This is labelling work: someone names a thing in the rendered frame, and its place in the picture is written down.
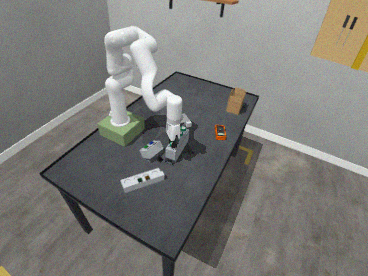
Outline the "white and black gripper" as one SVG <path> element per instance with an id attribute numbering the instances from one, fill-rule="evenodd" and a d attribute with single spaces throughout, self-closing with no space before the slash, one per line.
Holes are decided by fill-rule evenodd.
<path id="1" fill-rule="evenodd" d="M 180 139 L 180 123 L 172 125 L 166 122 L 166 133 L 169 136 L 169 143 L 172 142 L 171 148 L 176 148 L 177 144 L 179 144 L 178 140 Z"/>

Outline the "small brown cardboard box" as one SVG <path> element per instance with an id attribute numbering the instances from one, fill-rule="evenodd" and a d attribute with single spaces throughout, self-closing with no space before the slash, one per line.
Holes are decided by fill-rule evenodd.
<path id="1" fill-rule="evenodd" d="M 234 90 L 234 88 L 233 88 Z M 240 89 L 235 87 L 235 90 L 233 92 L 231 91 L 229 95 L 228 105 L 227 105 L 227 112 L 233 113 L 238 115 L 241 110 L 241 104 L 244 98 L 244 94 L 246 93 L 244 89 Z"/>

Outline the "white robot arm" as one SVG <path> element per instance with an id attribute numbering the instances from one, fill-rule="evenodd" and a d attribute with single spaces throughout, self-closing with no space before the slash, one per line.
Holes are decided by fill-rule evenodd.
<path id="1" fill-rule="evenodd" d="M 167 122 L 172 125 L 184 123 L 191 127 L 192 122 L 182 114 L 182 98 L 168 90 L 153 93 L 152 84 L 158 67 L 152 56 L 158 50 L 156 40 L 138 27 L 130 26 L 106 34 L 105 39 L 107 70 L 111 75 L 105 87 L 108 92 L 111 111 L 111 124 L 123 127 L 129 124 L 125 96 L 121 92 L 130 86 L 134 79 L 134 61 L 129 54 L 123 54 L 122 47 L 131 45 L 130 51 L 142 75 L 141 92 L 148 108 L 157 112 L 167 106 Z M 168 98 L 168 99 L 167 99 Z"/>

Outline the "light grey panel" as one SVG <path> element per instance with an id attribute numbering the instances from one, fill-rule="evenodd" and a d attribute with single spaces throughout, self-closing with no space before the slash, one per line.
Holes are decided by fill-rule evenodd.
<path id="1" fill-rule="evenodd" d="M 143 178 L 140 178 L 140 177 L 143 177 Z M 157 168 L 157 169 L 154 169 L 154 170 L 151 170 L 145 173 L 141 173 L 141 174 L 138 174 L 138 175 L 126 178 L 126 179 L 122 179 L 121 183 L 123 185 L 124 192 L 127 193 L 130 191 L 160 182 L 162 180 L 164 180 L 164 173 L 163 171 L 161 172 L 159 168 Z"/>

